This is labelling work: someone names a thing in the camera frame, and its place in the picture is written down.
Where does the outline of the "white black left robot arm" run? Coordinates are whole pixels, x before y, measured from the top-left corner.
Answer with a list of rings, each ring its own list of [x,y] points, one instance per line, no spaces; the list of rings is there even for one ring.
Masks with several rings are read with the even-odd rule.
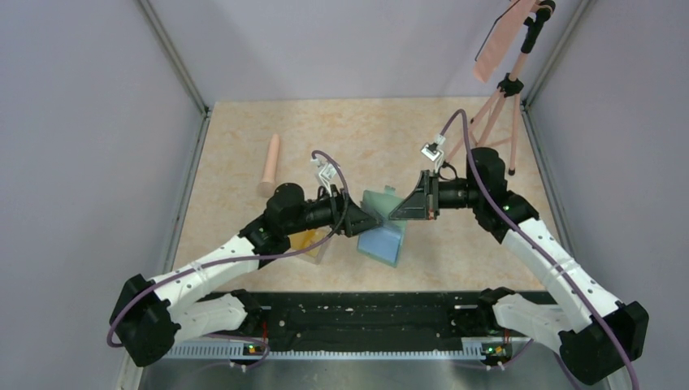
[[[187,340],[224,331],[250,336],[260,326],[260,305],[242,289],[211,299],[215,289],[293,255],[289,237],[298,232],[328,227],[329,237],[354,237],[381,223],[336,186],[308,200],[298,184],[282,184],[262,214],[214,251],[163,275],[128,279],[110,316],[106,342],[146,367]]]

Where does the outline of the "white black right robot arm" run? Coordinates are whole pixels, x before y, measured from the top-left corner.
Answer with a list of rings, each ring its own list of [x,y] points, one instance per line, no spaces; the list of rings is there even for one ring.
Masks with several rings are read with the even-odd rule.
[[[392,220],[433,220],[443,209],[470,209],[478,225],[517,256],[557,303],[556,310],[509,288],[486,289],[476,323],[488,335],[516,331],[552,350],[579,382],[593,385],[625,368],[639,388],[633,362],[640,358],[649,314],[598,284],[555,239],[536,209],[507,187],[505,162],[479,147],[466,159],[466,177],[443,180],[422,171],[416,188],[389,215]]]

